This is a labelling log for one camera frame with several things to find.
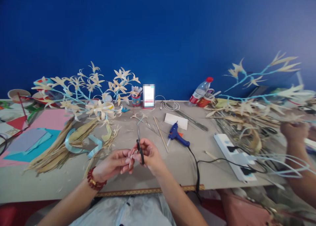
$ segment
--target bracelet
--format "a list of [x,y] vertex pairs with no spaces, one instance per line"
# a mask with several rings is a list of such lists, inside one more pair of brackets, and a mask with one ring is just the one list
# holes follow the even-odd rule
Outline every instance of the bracelet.
[[92,172],[93,172],[94,168],[95,167],[91,168],[88,175],[87,175],[88,183],[92,189],[100,191],[104,187],[104,185],[106,184],[107,181],[100,183],[100,182],[96,182],[95,180],[93,180]]

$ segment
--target red bottle cap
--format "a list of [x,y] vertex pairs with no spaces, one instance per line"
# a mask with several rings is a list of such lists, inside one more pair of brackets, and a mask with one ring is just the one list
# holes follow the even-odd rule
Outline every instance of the red bottle cap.
[[206,79],[206,82],[211,83],[213,80],[214,80],[213,77],[208,77],[208,78]]

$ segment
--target white power strip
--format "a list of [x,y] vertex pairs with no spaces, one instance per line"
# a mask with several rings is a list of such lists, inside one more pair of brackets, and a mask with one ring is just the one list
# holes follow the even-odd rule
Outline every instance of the white power strip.
[[[227,160],[245,167],[248,166],[244,163],[255,164],[253,161],[247,159],[247,156],[249,156],[247,153],[239,153],[237,150],[234,150],[233,152],[229,151],[227,147],[234,145],[232,144],[232,142],[226,134],[215,134],[214,138]],[[241,170],[240,166],[234,165],[230,162],[228,163],[230,164],[239,181],[247,183],[257,180],[256,176],[254,176],[252,173],[250,173],[249,175],[245,175]]]

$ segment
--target red paper triangle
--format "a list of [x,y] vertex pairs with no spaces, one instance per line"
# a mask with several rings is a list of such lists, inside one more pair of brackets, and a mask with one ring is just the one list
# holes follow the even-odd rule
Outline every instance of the red paper triangle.
[[26,116],[22,116],[6,123],[9,124],[10,126],[13,126],[16,129],[23,130],[25,121],[26,121]]

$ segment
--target phone screen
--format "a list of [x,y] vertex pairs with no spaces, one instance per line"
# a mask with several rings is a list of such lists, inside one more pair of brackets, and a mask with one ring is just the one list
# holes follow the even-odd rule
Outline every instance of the phone screen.
[[155,106],[155,85],[143,85],[143,106],[153,107]]

